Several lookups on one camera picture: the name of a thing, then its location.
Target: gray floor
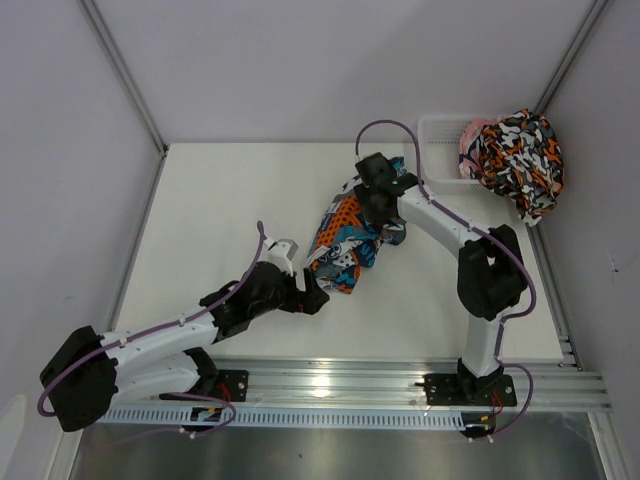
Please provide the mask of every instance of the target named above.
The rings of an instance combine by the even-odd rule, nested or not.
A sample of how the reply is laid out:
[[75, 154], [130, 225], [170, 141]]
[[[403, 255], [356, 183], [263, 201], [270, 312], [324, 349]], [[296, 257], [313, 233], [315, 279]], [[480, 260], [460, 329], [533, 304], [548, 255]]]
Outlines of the gray floor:
[[190, 441], [95, 425], [72, 479], [604, 479], [584, 414], [530, 414], [494, 444], [455, 432], [228, 428]]

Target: patterned cloth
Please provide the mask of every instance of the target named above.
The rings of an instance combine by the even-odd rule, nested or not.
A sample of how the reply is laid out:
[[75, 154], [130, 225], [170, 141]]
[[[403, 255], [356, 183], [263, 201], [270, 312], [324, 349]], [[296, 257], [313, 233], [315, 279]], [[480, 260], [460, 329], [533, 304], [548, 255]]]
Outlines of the patterned cloth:
[[516, 202], [520, 218], [536, 224], [553, 210], [564, 188], [555, 132], [543, 115], [521, 110], [482, 129], [480, 183]]
[[[404, 159], [391, 163], [404, 175]], [[322, 288], [351, 293], [360, 278], [360, 267], [372, 267], [383, 243], [399, 245], [406, 237], [404, 220], [397, 218], [385, 224], [367, 223], [353, 187], [362, 183], [359, 176], [342, 186], [342, 190], [322, 217], [320, 228], [307, 256]]]
[[475, 179], [480, 176], [479, 172], [482, 171], [482, 166], [480, 165], [480, 133], [486, 125], [495, 125], [496, 123], [498, 123], [498, 120], [474, 118], [465, 128], [460, 137], [458, 155], [462, 178]]

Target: gray wall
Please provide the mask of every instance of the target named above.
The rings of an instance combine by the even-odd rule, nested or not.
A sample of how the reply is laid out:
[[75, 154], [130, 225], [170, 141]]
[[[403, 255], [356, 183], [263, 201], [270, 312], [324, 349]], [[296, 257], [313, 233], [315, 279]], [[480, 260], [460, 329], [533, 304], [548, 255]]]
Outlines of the gray wall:
[[99, 3], [177, 142], [350, 141], [380, 117], [533, 107], [591, 1]]
[[548, 112], [567, 190], [544, 228], [578, 351], [604, 373], [626, 448], [638, 458], [640, 2], [612, 3]]
[[0, 410], [28, 399], [7, 478], [37, 479], [59, 436], [40, 370], [104, 325], [158, 158], [73, 0], [0, 2]]

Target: white tabletop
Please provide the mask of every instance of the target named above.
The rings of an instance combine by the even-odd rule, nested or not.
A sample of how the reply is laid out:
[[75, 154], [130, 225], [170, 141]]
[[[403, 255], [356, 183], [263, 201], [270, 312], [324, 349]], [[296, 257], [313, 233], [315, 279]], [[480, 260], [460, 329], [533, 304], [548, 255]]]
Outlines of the white tabletop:
[[[404, 150], [402, 144], [363, 146], [363, 153], [387, 156]], [[257, 220], [269, 236], [298, 243], [301, 271], [325, 209], [354, 174], [351, 144], [171, 145], [117, 328], [169, 318], [239, 279], [257, 246]], [[531, 243], [514, 207], [482, 189], [442, 199], [478, 221], [508, 223], [518, 234], [539, 300], [533, 314], [507, 325], [505, 360], [560, 360]], [[270, 312], [209, 351], [283, 358], [457, 358], [467, 312], [457, 297], [456, 275], [456, 260], [410, 225], [404, 243], [383, 245], [374, 267], [362, 270], [352, 295], [332, 292], [314, 316]], [[520, 307], [528, 302], [525, 292]]]

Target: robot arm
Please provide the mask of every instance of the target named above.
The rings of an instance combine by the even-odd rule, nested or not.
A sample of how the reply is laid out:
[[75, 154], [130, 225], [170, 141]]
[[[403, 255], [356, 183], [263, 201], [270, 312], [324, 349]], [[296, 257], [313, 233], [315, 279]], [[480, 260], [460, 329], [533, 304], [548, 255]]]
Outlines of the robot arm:
[[380, 153], [361, 160], [356, 169], [362, 184], [355, 187], [355, 193], [367, 221], [400, 217], [431, 235], [458, 260], [457, 291], [469, 312], [469, 327], [457, 383], [467, 402], [484, 397], [485, 389], [502, 377], [503, 369], [496, 359], [502, 318], [520, 301], [527, 284], [509, 256], [478, 232], [490, 232], [522, 262], [515, 232], [507, 225], [493, 229], [474, 223], [444, 206], [423, 185], [425, 196], [415, 175], [397, 177]]
[[310, 270], [304, 270], [306, 289], [297, 289], [295, 242], [267, 238], [265, 246], [267, 261], [256, 263], [233, 295], [235, 281], [155, 326], [101, 335], [91, 326], [74, 331], [40, 375], [45, 389], [57, 382], [48, 397], [62, 429], [84, 428], [121, 402], [169, 392], [210, 396], [217, 369], [202, 347], [245, 331], [271, 310], [313, 315], [329, 301]]

